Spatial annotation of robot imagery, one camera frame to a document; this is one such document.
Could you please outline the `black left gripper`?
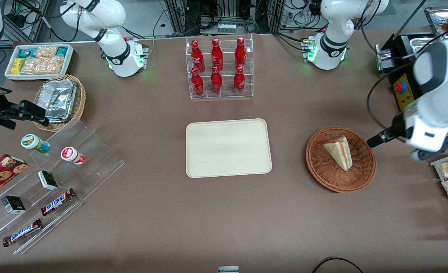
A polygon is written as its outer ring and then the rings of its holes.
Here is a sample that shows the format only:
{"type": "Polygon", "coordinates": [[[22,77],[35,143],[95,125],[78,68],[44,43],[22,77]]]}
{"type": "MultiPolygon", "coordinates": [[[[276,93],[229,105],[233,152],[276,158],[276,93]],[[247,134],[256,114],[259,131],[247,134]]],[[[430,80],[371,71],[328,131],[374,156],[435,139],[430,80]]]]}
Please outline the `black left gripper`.
{"type": "Polygon", "coordinates": [[[399,137],[403,138],[403,140],[409,140],[412,135],[412,130],[406,126],[404,113],[399,113],[392,119],[392,125],[389,129],[380,131],[377,135],[368,139],[367,145],[369,147],[377,147],[399,137]]]}

